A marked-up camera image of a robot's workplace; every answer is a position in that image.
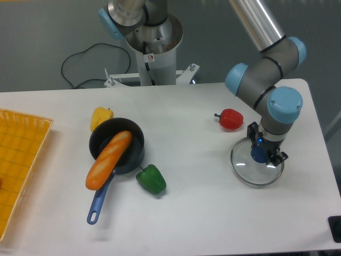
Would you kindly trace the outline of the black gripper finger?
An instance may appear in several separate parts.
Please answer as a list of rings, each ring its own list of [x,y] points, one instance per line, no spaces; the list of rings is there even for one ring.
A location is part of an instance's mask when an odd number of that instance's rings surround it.
[[[266,161],[266,164],[267,165],[271,164],[271,165],[277,167],[278,165],[283,163],[287,158],[288,158],[288,155],[285,152],[277,150],[274,154],[268,155],[268,159]]]

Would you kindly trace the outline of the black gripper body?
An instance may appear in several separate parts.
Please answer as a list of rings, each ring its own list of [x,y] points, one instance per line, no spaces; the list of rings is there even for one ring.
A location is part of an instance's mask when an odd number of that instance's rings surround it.
[[[262,152],[264,157],[275,155],[280,148],[280,145],[286,138],[284,134],[272,134],[267,131],[262,123],[253,122],[247,126],[247,138],[251,142],[251,155],[260,157]]]

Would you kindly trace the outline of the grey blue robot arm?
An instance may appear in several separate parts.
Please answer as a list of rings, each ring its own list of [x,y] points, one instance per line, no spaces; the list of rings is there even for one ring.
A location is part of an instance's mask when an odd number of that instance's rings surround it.
[[[280,146],[303,99],[297,90],[277,87],[277,82],[304,61],[306,47],[286,36],[263,1],[231,1],[231,6],[262,57],[252,66],[235,65],[225,85],[261,116],[247,128],[253,160],[278,166],[288,157]],[[166,1],[110,1],[98,15],[111,37],[125,39],[135,51],[142,85],[175,84],[176,48],[183,30],[168,13]]]

